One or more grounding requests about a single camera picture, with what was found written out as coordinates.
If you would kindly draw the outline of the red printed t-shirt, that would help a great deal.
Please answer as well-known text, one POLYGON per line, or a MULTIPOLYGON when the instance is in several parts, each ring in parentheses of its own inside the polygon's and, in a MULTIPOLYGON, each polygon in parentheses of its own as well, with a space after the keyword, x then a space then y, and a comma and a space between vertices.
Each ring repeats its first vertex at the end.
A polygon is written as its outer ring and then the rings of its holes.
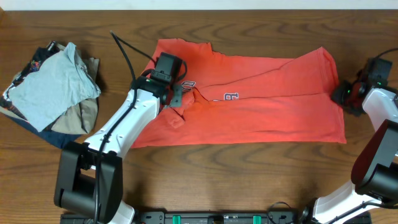
POLYGON ((135 148, 346 141, 343 110, 330 98, 336 65, 324 48, 297 58, 243 57, 209 43, 160 39, 154 56, 163 52, 187 63, 182 104, 162 110, 135 148))

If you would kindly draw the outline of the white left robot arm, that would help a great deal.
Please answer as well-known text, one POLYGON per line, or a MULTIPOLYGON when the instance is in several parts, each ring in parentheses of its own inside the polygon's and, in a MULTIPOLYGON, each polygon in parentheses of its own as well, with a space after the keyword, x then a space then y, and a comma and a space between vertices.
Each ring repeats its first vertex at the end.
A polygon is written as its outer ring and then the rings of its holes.
POLYGON ((60 156, 54 203, 95 223, 132 223, 123 202, 123 159, 159 114, 155 87, 130 90, 111 119, 83 143, 69 142, 60 156))

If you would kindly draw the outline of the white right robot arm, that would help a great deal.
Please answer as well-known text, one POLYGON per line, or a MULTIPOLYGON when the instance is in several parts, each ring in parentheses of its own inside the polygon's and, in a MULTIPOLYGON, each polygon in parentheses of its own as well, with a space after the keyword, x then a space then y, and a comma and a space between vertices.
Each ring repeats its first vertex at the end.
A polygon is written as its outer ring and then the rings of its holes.
POLYGON ((362 109, 375 133, 356 159, 351 179, 315 199, 299 223, 359 223, 369 210, 397 209, 397 90, 383 82, 372 83, 362 109))

